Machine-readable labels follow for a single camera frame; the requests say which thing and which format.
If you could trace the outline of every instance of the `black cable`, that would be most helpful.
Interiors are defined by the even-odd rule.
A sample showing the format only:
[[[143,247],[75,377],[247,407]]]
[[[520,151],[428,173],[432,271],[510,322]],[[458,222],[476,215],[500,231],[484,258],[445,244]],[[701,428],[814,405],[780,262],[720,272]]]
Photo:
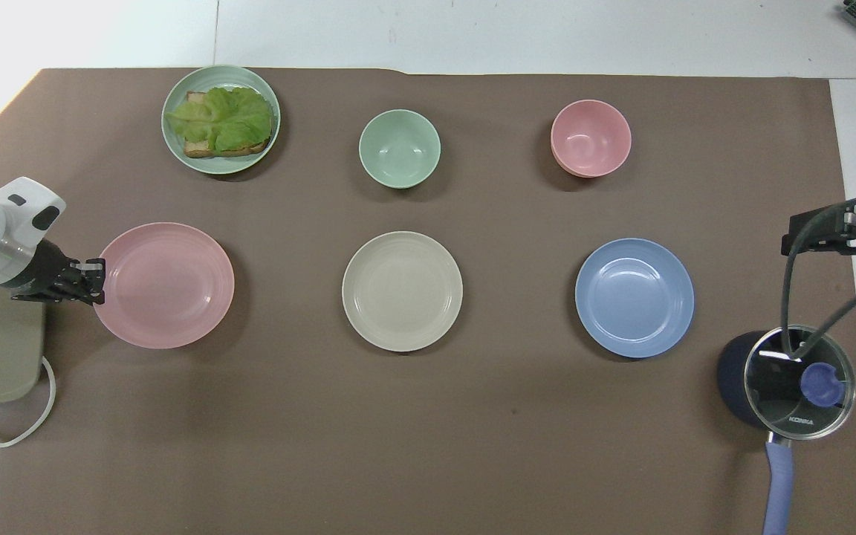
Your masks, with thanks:
[[[811,347],[825,336],[825,332],[832,328],[839,319],[843,318],[843,315],[852,311],[854,307],[856,307],[856,295],[852,300],[845,302],[845,304],[841,305],[841,308],[838,308],[832,315],[830,315],[829,318],[826,319],[826,321],[818,328],[818,331],[815,331],[811,336],[809,336],[805,341],[805,345],[798,348],[792,358],[799,360],[807,355],[808,352],[811,351]]]
[[[801,253],[802,249],[805,247],[805,242],[808,241],[808,237],[813,233],[814,228],[818,226],[823,220],[828,219],[829,217],[834,217],[836,213],[843,213],[843,211],[847,209],[852,209],[856,207],[856,197],[853,199],[846,200],[843,203],[832,204],[824,210],[821,210],[819,213],[816,213],[814,217],[808,220],[805,223],[805,226],[801,228],[798,232],[798,235],[795,236],[794,241],[791,243],[791,251],[788,251],[788,261],[785,263],[785,283],[782,286],[782,302],[781,302],[781,339],[782,339],[782,351],[785,352],[789,357],[794,358],[791,355],[791,336],[789,336],[788,329],[788,301],[791,298],[791,274],[794,272],[794,261],[798,257],[798,254]],[[832,325],[834,325],[837,320],[841,319],[843,315],[850,311],[853,307],[856,307],[856,295],[854,298],[845,304],[842,305],[841,308],[838,309],[835,314],[832,314],[830,319],[834,319],[834,321],[828,325],[822,325],[822,328],[819,328],[818,331],[815,331],[811,338],[808,338],[808,341],[805,342],[805,345],[802,346],[804,351],[802,354],[811,350],[811,347],[814,343],[817,343],[819,339],[823,337],[825,331],[828,331]]]

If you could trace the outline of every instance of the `pink plate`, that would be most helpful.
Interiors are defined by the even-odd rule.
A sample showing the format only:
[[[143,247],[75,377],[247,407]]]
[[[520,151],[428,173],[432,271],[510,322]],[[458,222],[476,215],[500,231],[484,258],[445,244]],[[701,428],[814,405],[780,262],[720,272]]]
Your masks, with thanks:
[[[557,113],[550,148],[566,172],[591,178],[623,165],[632,145],[629,124],[614,106],[578,100]]]
[[[233,267],[217,241],[180,223],[149,223],[105,247],[108,331],[141,348],[179,348],[224,319],[233,300]]]

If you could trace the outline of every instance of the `cable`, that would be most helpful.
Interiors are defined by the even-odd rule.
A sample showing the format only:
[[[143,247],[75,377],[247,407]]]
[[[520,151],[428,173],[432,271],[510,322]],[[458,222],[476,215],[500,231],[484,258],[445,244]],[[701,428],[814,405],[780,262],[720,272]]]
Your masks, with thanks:
[[[845,304],[841,305],[841,308],[838,308],[832,315],[829,316],[828,319],[818,328],[818,331],[815,331],[809,338],[805,341],[804,345],[800,346],[796,352],[794,352],[794,356],[792,359],[799,360],[803,358],[805,355],[811,351],[812,346],[815,343],[818,343],[819,340],[825,336],[825,333],[828,332],[828,329],[832,328],[839,319],[843,318],[847,312],[852,311],[852,309],[856,307],[856,295],[852,300],[845,302]]]
[[[782,285],[782,302],[781,302],[781,340],[782,340],[782,351],[785,352],[792,359],[795,358],[794,355],[791,354],[791,336],[789,336],[788,329],[788,301],[791,298],[791,275],[794,273],[794,262],[798,257],[798,254],[801,253],[801,250],[805,247],[805,242],[808,241],[808,237],[813,233],[814,228],[818,226],[823,220],[828,219],[829,217],[835,216],[835,213],[842,213],[847,209],[853,209],[856,207],[856,197],[853,199],[849,199],[843,201],[842,203],[832,204],[829,207],[826,207],[824,210],[821,210],[819,213],[816,213],[808,222],[805,223],[805,226],[801,228],[798,232],[798,235],[795,236],[794,241],[791,243],[791,251],[788,251],[788,261],[785,263],[785,283]],[[838,309],[838,312],[832,314],[831,318],[834,321],[828,325],[822,325],[822,328],[819,328],[818,331],[815,331],[811,338],[808,338],[808,341],[805,342],[805,345],[802,346],[801,354],[808,353],[811,350],[811,347],[814,343],[817,343],[819,339],[823,337],[826,331],[830,328],[830,326],[834,325],[843,315],[850,311],[853,307],[856,307],[856,295],[854,298],[845,304],[842,305],[841,308]]]
[[[13,438],[13,440],[0,441],[0,447],[15,446],[15,444],[25,440],[28,435],[34,433],[35,429],[38,429],[38,427],[45,422],[45,418],[47,418],[48,414],[51,413],[51,407],[55,404],[55,393],[57,392],[57,386],[55,385],[55,373],[52,372],[51,365],[48,363],[48,359],[45,359],[44,355],[42,356],[42,366],[45,367],[45,372],[48,373],[48,403],[45,404],[45,410],[42,411],[42,415],[38,417],[38,420],[36,420],[34,424],[31,424],[31,427],[28,427],[24,433]]]

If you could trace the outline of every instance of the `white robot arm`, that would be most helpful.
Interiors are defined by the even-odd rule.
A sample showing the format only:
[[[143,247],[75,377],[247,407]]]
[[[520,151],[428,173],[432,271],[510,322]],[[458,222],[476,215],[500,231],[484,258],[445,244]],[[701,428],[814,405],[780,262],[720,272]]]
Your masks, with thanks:
[[[44,240],[65,210],[45,186],[19,177],[0,189],[0,285],[13,299],[104,302],[104,261],[79,263]]]

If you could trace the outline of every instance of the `bowl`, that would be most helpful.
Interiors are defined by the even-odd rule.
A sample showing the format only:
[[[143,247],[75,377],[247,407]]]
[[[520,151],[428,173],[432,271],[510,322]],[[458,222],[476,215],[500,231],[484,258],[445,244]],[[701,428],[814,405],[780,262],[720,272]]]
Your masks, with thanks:
[[[177,135],[174,129],[170,128],[166,113],[174,111],[177,106],[183,104],[187,100],[188,91],[205,92],[211,88],[227,88],[229,91],[232,91],[233,88],[251,88],[266,100],[266,104],[269,105],[269,112],[273,116],[273,125],[269,135],[269,143],[266,143],[266,148],[262,152],[257,153],[257,155],[228,158],[220,156],[191,158],[184,154],[184,139]],[[252,72],[248,68],[237,67],[237,65],[212,65],[212,67],[198,68],[197,71],[187,74],[180,82],[177,82],[177,85],[174,85],[173,89],[170,89],[170,94],[167,94],[167,98],[163,102],[163,111],[160,111],[160,131],[163,132],[163,141],[167,144],[167,148],[184,165],[190,169],[198,170],[198,172],[221,175],[241,172],[259,162],[276,142],[281,119],[282,115],[279,111],[279,101],[276,99],[276,94],[256,72]]]
[[[359,159],[378,183],[395,189],[420,184],[441,158],[438,131],[421,113],[390,109],[374,116],[359,138]]]
[[[632,133],[622,113],[599,100],[578,100],[561,109],[550,132],[554,159],[583,178],[619,169],[629,156]]]

